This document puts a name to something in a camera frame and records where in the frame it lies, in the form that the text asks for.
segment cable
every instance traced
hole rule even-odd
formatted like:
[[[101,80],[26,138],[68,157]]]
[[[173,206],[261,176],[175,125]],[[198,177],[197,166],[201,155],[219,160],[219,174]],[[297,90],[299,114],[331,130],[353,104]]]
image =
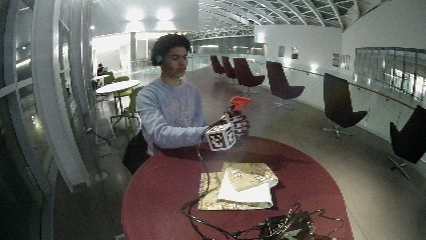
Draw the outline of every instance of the cable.
[[[201,239],[202,240],[213,240],[213,238],[207,237],[199,230],[198,226],[195,225],[195,223],[199,223],[210,228],[213,228],[214,230],[217,230],[222,235],[223,237],[226,238],[226,240],[229,239],[234,239],[234,240],[266,240],[266,239],[270,239],[271,237],[277,236],[278,238],[277,239],[283,239],[286,236],[286,232],[289,230],[289,228],[291,227],[293,223],[299,220],[299,216],[294,215],[297,214],[295,212],[301,209],[301,204],[299,203],[295,203],[289,212],[287,212],[287,215],[286,215],[286,218],[283,221],[279,222],[279,227],[277,229],[274,229],[273,232],[269,232],[269,234],[266,236],[259,236],[259,237],[254,237],[254,238],[246,238],[247,234],[250,231],[253,230],[262,230],[262,228],[265,227],[265,224],[258,224],[255,226],[253,226],[251,228],[246,229],[246,230],[241,230],[241,231],[237,231],[237,232],[233,232],[230,233],[229,231],[226,231],[225,229],[222,229],[221,227],[210,224],[209,222],[203,221],[202,219],[197,218],[195,216],[191,215],[191,209],[193,209],[193,206],[199,202],[199,200],[209,194],[209,191],[210,191],[210,175],[209,175],[209,169],[207,169],[207,166],[203,162],[203,159],[202,159],[202,156],[201,156],[201,152],[199,152],[199,148],[201,148],[201,142],[202,142],[202,137],[205,136],[205,133],[215,126],[218,125],[221,122],[223,121],[223,119],[219,119],[214,124],[209,125],[206,127],[206,129],[202,131],[201,135],[199,135],[199,138],[198,138],[198,145],[197,145],[197,155],[198,155],[198,159],[199,159],[199,162],[202,164],[202,168],[203,168],[203,172],[205,172],[205,176],[206,176],[206,187],[205,189],[202,190],[202,192],[199,193],[198,197],[191,200],[190,202],[187,202],[182,207],[181,207],[181,210],[179,212],[187,217],[189,221],[190,221],[190,225],[194,229],[194,231],[197,232],[197,234],[201,236]],[[335,228],[325,237],[329,237],[329,235],[334,232],[337,232],[345,225],[343,223],[343,220],[342,219],[338,219],[338,218],[330,218],[327,216],[325,216],[325,210],[323,209],[319,209],[317,211],[314,211],[313,213],[310,213],[309,215],[314,214],[314,213],[319,213],[318,216],[319,217],[323,217],[326,219],[330,219],[330,220],[338,220],[342,222],[342,225]]]
[[[102,136],[100,136],[100,135],[93,131],[92,128],[88,128],[85,132],[86,132],[86,133],[93,133],[98,138],[104,139],[104,140],[108,142],[108,145],[110,146],[110,141],[109,141],[109,139],[105,138],[105,137],[102,137]]]

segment table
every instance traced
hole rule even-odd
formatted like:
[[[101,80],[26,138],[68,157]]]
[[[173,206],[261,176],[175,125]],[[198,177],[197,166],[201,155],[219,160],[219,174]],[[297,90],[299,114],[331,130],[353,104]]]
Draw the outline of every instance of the table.
[[[140,84],[140,80],[128,80],[121,82],[114,82],[112,84],[106,84],[104,87],[100,87],[96,89],[97,94],[105,94],[112,92],[118,92],[118,104],[120,104],[120,114],[110,116],[109,121],[113,118],[118,118],[118,120],[114,122],[113,126],[117,124],[117,122],[121,120],[122,116],[122,102],[121,102],[121,96],[120,91],[129,89]]]
[[[325,215],[341,218],[343,228],[331,237],[353,239],[346,206],[339,188],[321,165],[290,146],[259,138],[247,137],[226,151],[211,152],[201,146],[201,156],[209,172],[219,171],[223,161],[263,162],[279,178],[271,188],[274,206],[265,210],[199,211],[191,214],[226,231],[246,230],[263,222],[266,217],[285,215],[294,203],[314,212],[325,209]],[[181,214],[185,203],[198,196],[199,174],[203,172],[195,147],[162,150],[142,164],[128,184],[121,209],[121,224],[126,240],[201,239],[190,221]],[[341,223],[313,216],[315,234],[319,236]],[[202,233],[215,240],[225,239],[209,227],[197,224]]]

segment white box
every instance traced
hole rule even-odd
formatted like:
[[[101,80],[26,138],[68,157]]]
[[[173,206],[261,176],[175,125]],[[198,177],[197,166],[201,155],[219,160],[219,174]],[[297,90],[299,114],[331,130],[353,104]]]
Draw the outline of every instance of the white box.
[[[231,123],[213,126],[205,135],[209,140],[211,151],[229,149],[237,141]]]

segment headphones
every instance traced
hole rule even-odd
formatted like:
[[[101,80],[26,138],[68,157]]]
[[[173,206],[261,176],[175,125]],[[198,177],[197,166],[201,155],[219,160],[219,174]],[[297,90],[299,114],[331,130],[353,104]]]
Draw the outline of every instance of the headphones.
[[[162,57],[161,57],[161,55],[157,55],[157,56],[155,56],[155,62],[157,62],[157,64],[159,64],[161,61],[162,61]]]

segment chair leg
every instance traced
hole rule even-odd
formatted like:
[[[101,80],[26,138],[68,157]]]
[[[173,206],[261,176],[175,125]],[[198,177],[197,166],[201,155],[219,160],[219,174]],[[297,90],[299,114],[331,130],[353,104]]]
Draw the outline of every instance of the chair leg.
[[[247,87],[246,91],[239,91],[238,93],[243,93],[247,96],[250,96],[250,94],[258,94],[258,92],[250,92],[250,87]]]
[[[274,102],[274,104],[275,104],[275,108],[278,108],[278,107],[286,107],[286,108],[294,110],[294,108],[290,106],[290,104],[287,104],[287,103],[283,102],[283,99],[282,99],[282,98],[281,98],[281,102],[278,102],[278,103]]]
[[[117,98],[114,97],[114,108],[116,108],[116,115],[118,115],[118,106],[117,106]]]
[[[403,163],[403,160],[402,160],[400,163],[398,163],[390,156],[386,156],[386,157],[387,157],[387,159],[392,162],[392,164],[395,165],[395,166],[391,167],[388,170],[390,170],[390,171],[394,171],[394,170],[398,169],[399,172],[403,174],[403,176],[404,176],[408,180],[411,180],[407,172],[406,172],[404,169],[403,169],[403,167],[406,166],[406,164]]]
[[[109,118],[109,121],[108,121],[108,124],[109,124],[109,130],[110,130],[110,133],[112,133],[112,139],[116,139],[116,133],[114,133],[114,128],[113,128],[113,125],[112,125],[112,118]]]
[[[350,133],[343,132],[343,131],[339,130],[338,125],[334,125],[334,128],[322,128],[322,130],[323,131],[329,131],[329,132],[334,132],[335,133],[335,137],[337,137],[338,140],[341,140],[341,134],[351,136]]]
[[[132,121],[132,116],[126,116],[125,117],[125,129],[126,131],[129,130],[129,128],[132,129],[132,137],[134,137],[134,129],[133,129],[133,121]]]

